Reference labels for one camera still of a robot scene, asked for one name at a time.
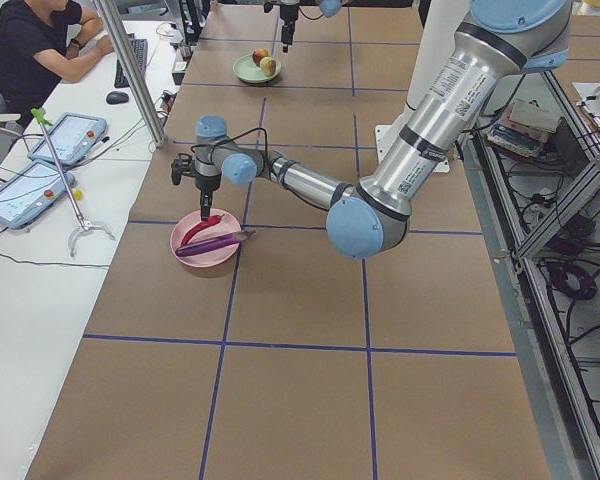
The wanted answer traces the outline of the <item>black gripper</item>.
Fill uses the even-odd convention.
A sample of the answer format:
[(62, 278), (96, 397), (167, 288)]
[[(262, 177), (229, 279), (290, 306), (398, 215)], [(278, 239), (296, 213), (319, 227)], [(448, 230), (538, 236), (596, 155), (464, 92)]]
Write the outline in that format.
[(208, 220), (211, 216), (213, 194), (221, 186), (221, 176), (199, 175), (195, 179), (195, 186), (200, 191), (200, 218)]
[(281, 41), (283, 53), (289, 52), (290, 44), (295, 33), (295, 23), (298, 20), (297, 4), (281, 4), (279, 7), (280, 18), (283, 21), (281, 30)]

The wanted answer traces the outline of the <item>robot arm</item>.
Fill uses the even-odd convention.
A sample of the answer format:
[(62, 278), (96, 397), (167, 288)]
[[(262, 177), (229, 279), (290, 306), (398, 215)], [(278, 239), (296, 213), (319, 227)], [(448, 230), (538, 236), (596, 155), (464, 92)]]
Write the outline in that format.
[(278, 8), (279, 18), (283, 23), (281, 29), (282, 52), (287, 53), (294, 41), (296, 22), (300, 15), (304, 15), (301, 10), (303, 6), (318, 8), (320, 14), (317, 17), (309, 17), (309, 20), (318, 20), (322, 17), (331, 18), (335, 16), (345, 5), (346, 3), (340, 0), (265, 1), (263, 3), (263, 11), (269, 13), (274, 8)]
[(472, 1), (454, 32), (454, 50), (372, 175), (340, 182), (266, 149), (246, 149), (227, 135), (226, 121), (201, 117), (194, 171), (223, 175), (242, 186), (266, 178), (327, 210), (334, 248), (367, 259), (406, 236), (411, 200), (445, 160), (499, 80), (546, 71), (567, 57), (569, 1)]

